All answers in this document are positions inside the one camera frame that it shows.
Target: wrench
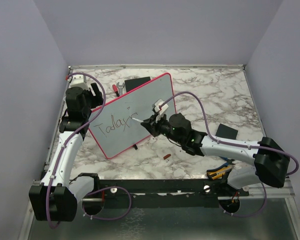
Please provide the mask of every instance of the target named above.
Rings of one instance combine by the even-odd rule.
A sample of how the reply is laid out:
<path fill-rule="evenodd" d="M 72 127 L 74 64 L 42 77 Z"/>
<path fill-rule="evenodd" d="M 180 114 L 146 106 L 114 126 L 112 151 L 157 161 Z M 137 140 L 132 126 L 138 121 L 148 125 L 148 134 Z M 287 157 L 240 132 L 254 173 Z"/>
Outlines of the wrench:
<path fill-rule="evenodd" d="M 123 94 L 123 89 L 125 87 L 125 83 L 123 83 L 122 85 L 120 85 L 119 82 L 116 83 L 116 87 L 119 89 L 119 95 L 121 96 Z"/>

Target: gray wall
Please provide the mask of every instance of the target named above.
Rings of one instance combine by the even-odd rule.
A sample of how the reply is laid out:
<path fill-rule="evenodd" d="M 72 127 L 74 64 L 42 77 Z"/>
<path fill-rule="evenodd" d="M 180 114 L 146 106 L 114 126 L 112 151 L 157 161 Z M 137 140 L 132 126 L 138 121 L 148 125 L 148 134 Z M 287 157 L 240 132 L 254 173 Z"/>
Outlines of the gray wall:
<path fill-rule="evenodd" d="M 300 162 L 300 0 L 283 1 L 247 65 L 247 78 L 267 135 Z M 291 181 L 300 213 L 300 169 Z"/>
<path fill-rule="evenodd" d="M 67 65 L 32 0 L 0 0 L 0 240 L 18 237 L 65 89 Z"/>
<path fill-rule="evenodd" d="M 247 64 L 282 0 L 34 0 L 69 65 Z"/>

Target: red object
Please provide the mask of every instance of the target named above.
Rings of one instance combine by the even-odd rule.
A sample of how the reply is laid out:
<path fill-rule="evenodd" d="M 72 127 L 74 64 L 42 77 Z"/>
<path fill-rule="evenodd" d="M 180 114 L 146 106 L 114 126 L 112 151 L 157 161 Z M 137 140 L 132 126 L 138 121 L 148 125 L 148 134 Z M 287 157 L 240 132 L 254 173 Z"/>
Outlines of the red object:
<path fill-rule="evenodd" d="M 113 91 L 115 92 L 116 96 L 119 97 L 120 95 L 119 95 L 117 86 L 113 84 L 112 88 L 113 88 Z"/>
<path fill-rule="evenodd" d="M 171 154 L 167 154 L 167 155 L 165 155 L 164 157 L 163 157 L 163 160 L 166 160 L 168 157 L 170 157 L 171 156 Z"/>
<path fill-rule="evenodd" d="M 149 83 L 152 83 L 153 81 L 157 80 L 158 78 L 161 78 L 161 77 L 164 76 L 164 75 L 169 75 L 169 76 L 170 76 L 172 95 L 175 95 L 175 93 L 174 93 L 174 87 L 173 87 L 173 85 L 172 85 L 172 77 L 171 77 L 171 74 L 168 73 L 168 72 L 166 72 L 166 73 L 163 73 L 163 74 L 161 74 L 160 76 L 157 76 L 156 78 L 151 79 L 150 81 L 147 81 L 146 83 L 144 83 L 144 84 L 142 84 L 142 85 L 140 85 L 140 86 L 134 88 L 133 90 L 131 90 L 131 91 L 129 91 L 129 92 L 126 92 L 125 94 L 123 94 L 123 95 L 121 95 L 121 96 L 119 96 L 119 97 L 117 97 L 117 98 L 111 100 L 110 102 L 107 102 L 105 105 L 111 104 L 112 102 L 117 101 L 117 100 L 120 99 L 120 98 L 123 98 L 125 95 L 130 94 L 130 93 L 132 93 L 133 91 L 135 91 L 135 90 L 137 90 L 137 89 L 139 89 L 139 88 L 142 88 L 144 85 L 147 85 L 147 84 L 149 84 Z M 174 103 L 174 111 L 177 113 L 176 101 L 175 101 L 174 98 L 173 98 L 173 103 Z M 99 106 L 98 108 L 95 108 L 94 110 L 92 110 L 92 112 L 98 111 L 100 108 L 101 108 L 101 106 Z M 102 151 L 102 153 L 104 154 L 104 156 L 105 156 L 106 159 L 113 159 L 113 158 L 115 158 L 116 156 L 118 156 L 119 154 L 121 154 L 122 152 L 124 152 L 125 150 L 127 150 L 127 149 L 129 149 L 129 148 L 131 148 L 131 147 L 133 146 L 133 145 L 132 145 L 132 146 L 128 147 L 127 149 L 123 150 L 122 152 L 119 152 L 118 154 L 114 155 L 113 157 L 107 157 L 107 155 L 105 154 L 104 150 L 103 150 L 103 149 L 101 148 L 101 146 L 99 145 L 98 140 L 96 139 L 96 137 L 95 137 L 95 136 L 93 135 L 93 133 L 91 132 L 90 128 L 88 128 L 88 130 L 89 130 L 89 132 L 91 133 L 91 135 L 92 135 L 92 137 L 94 138 L 94 140 L 96 141 L 96 144 L 98 144 L 100 150 Z M 148 138 L 149 136 L 146 136 L 144 139 L 141 139 L 140 141 L 136 142 L 135 144 L 140 143 L 141 141 L 145 140 L 145 139 Z"/>

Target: marble surface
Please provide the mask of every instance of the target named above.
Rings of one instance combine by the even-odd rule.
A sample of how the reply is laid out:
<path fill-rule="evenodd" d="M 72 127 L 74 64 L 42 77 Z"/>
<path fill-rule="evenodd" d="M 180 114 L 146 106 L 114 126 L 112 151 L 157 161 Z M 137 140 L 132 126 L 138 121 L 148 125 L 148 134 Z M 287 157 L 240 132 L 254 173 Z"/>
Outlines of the marble surface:
<path fill-rule="evenodd" d="M 219 124 L 238 130 L 238 140 L 260 140 L 263 136 L 248 85 L 241 69 L 80 69 L 95 76 L 105 88 L 106 101 L 116 97 L 112 84 L 138 77 L 151 78 L 163 73 L 172 76 L 174 93 L 190 91 L 196 94 L 207 113 L 208 125 L 215 134 Z M 190 95 L 175 98 L 176 110 L 191 121 L 192 128 L 205 132 L 198 102 Z M 236 161 L 236 168 L 245 163 Z M 71 178 L 80 173 L 98 173 L 101 179 L 193 179 L 205 178 L 207 169 L 223 164 L 219 157 L 191 156 L 163 136 L 149 137 L 113 159 L 106 159 L 88 132 L 75 158 Z"/>

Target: red border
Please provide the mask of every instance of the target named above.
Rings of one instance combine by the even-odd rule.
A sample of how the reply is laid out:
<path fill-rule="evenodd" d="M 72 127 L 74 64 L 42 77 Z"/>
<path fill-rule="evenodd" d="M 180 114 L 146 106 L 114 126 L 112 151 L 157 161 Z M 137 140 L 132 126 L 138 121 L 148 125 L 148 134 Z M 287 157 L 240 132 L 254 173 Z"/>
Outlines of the red border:
<path fill-rule="evenodd" d="M 137 89 L 139 89 L 139 88 L 142 88 L 143 86 L 145 86 L 145 85 L 147 85 L 147 84 L 149 84 L 149 83 L 152 83 L 153 81 L 157 80 L 158 78 L 163 77 L 164 75 L 169 75 L 169 76 L 170 76 L 172 95 L 175 95 L 175 93 L 174 93 L 174 87 L 173 87 L 173 85 L 172 85 L 172 77 L 171 77 L 171 74 L 168 73 L 168 72 L 166 72 L 166 73 L 161 74 L 160 76 L 157 76 L 157 77 L 155 77 L 154 79 L 152 79 L 152 80 L 150 80 L 150 81 L 148 81 L 148 82 L 146 82 L 146 83 L 144 83 L 144 84 L 142 84 L 142 85 L 140 85 L 140 86 L 138 86 L 138 87 L 132 89 L 131 91 L 129 91 L 129 92 L 127 92 L 127 93 L 125 93 L 125 94 L 123 94 L 123 95 L 121 95 L 121 96 L 119 96 L 119 97 L 113 99 L 113 100 L 111 100 L 110 102 L 107 102 L 107 103 L 105 104 L 105 106 L 107 106 L 107 105 L 113 103 L 114 101 L 119 100 L 120 98 L 123 98 L 124 96 L 126 96 L 126 95 L 128 95 L 128 94 L 134 92 L 135 90 L 137 90 Z M 175 99 L 173 99 L 173 102 L 174 102 L 174 110 L 175 110 L 175 112 L 177 113 L 177 109 L 176 109 L 176 101 L 175 101 Z M 98 107 L 98 108 L 96 108 L 96 109 L 94 109 L 92 112 L 95 112 L 95 111 L 99 110 L 100 108 L 101 108 L 101 106 Z M 113 158 L 115 158 L 116 156 L 118 156 L 119 154 L 123 153 L 124 151 L 126 151 L 127 149 L 129 149 L 129 148 L 131 148 L 131 147 L 133 146 L 133 145 L 129 146 L 128 148 L 126 148 L 125 150 L 119 152 L 118 154 L 114 155 L 113 157 L 107 157 L 106 153 L 104 152 L 104 150 L 103 150 L 102 147 L 100 146 L 98 140 L 96 139 L 96 137 L 94 136 L 94 134 L 92 133 L 92 131 L 90 130 L 90 128 L 89 128 L 89 132 L 91 133 L 93 139 L 96 141 L 96 144 L 98 144 L 99 148 L 101 149 L 101 151 L 102 151 L 102 153 L 104 154 L 104 156 L 105 156 L 106 159 L 113 159 Z M 141 141 L 145 140 L 145 139 L 148 138 L 149 136 L 146 136 L 145 138 L 141 139 L 141 140 L 138 141 L 136 144 L 138 144 L 138 143 L 140 143 Z"/>

